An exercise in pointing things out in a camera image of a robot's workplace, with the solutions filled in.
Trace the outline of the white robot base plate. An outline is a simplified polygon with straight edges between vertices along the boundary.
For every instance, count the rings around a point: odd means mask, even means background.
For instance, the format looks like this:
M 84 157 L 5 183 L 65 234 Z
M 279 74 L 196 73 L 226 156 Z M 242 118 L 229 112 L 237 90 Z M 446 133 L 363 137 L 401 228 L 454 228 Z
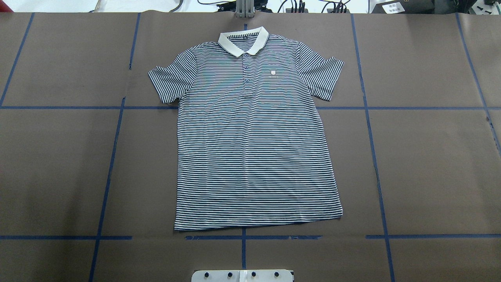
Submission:
M 287 269 L 236 269 L 195 271 L 192 282 L 294 282 L 294 272 Z

